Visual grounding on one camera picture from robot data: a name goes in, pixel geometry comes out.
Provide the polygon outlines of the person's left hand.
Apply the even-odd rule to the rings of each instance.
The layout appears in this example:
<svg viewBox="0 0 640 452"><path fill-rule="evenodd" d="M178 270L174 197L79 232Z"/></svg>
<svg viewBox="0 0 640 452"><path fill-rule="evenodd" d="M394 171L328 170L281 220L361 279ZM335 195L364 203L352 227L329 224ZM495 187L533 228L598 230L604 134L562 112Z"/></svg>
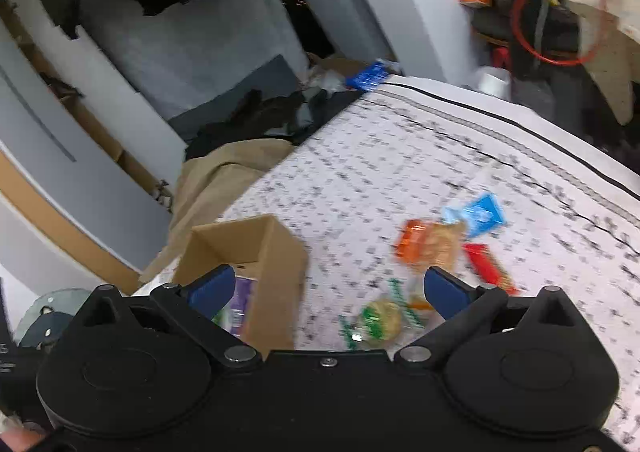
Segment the person's left hand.
<svg viewBox="0 0 640 452"><path fill-rule="evenodd" d="M19 417L1 415L1 452L28 451L44 438L47 432L38 424L23 422Z"/></svg>

